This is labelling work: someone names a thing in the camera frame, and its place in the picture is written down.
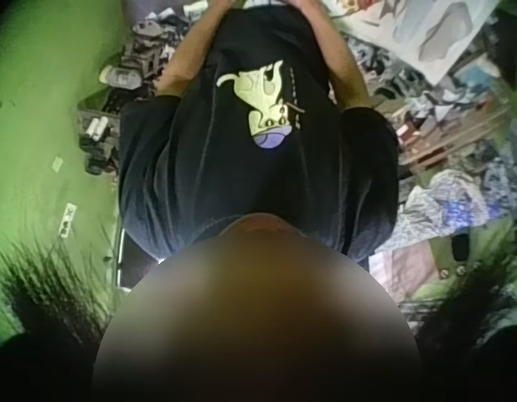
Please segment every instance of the dark hair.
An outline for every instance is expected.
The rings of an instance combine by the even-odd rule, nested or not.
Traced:
[[[62,247],[22,246],[0,254],[0,302],[21,327],[0,346],[0,389],[8,397],[25,387],[32,395],[89,399],[111,314],[96,295],[96,279],[82,279],[77,268]],[[84,268],[93,272],[88,260]]]
[[[85,268],[92,268],[89,261]],[[7,389],[27,387],[31,395],[49,399],[89,399],[96,354],[111,319],[93,284],[80,278],[62,248],[18,247],[0,255],[0,271],[2,298],[23,330],[0,346],[0,388],[12,380],[15,385]],[[515,274],[499,264],[479,268],[425,313],[415,338],[430,398],[460,389],[471,399],[504,387],[503,376],[509,381],[506,392],[517,394],[512,380],[517,371],[494,372],[508,365],[506,348],[517,352],[517,327],[482,343],[513,305],[504,287]],[[479,375],[488,380],[480,383]]]

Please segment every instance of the yellow cartoon character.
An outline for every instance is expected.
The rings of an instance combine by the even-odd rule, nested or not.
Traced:
[[[255,108],[249,113],[249,128],[256,145],[261,148],[278,147],[292,132],[288,106],[280,98],[281,66],[282,60],[259,70],[226,74],[217,80],[217,86],[233,80],[235,95]]]

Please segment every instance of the t-shirt sleeve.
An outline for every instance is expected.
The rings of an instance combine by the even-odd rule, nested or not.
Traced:
[[[349,151],[345,254],[361,261],[392,234],[398,210],[398,140],[377,111],[358,107],[342,115]]]
[[[127,104],[121,113],[119,206],[124,230],[148,254],[168,254],[167,228],[155,191],[156,166],[168,145],[176,96],[157,96]]]

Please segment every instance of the black t-shirt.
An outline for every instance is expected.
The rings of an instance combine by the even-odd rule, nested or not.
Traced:
[[[341,113],[328,93],[298,11],[230,11],[182,99],[122,112],[124,229],[163,259],[242,216],[269,213],[365,258],[396,221],[396,134],[371,109]]]

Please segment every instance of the floor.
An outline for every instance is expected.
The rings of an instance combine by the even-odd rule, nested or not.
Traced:
[[[96,269],[86,275],[103,277],[109,268],[116,190],[108,177],[84,172],[75,113],[103,88],[100,67],[126,39],[119,2],[20,0],[0,22],[0,252],[52,245],[73,203],[65,245],[78,266],[84,256],[93,260]],[[56,157],[63,160],[58,172]],[[0,326],[0,338],[7,335]]]

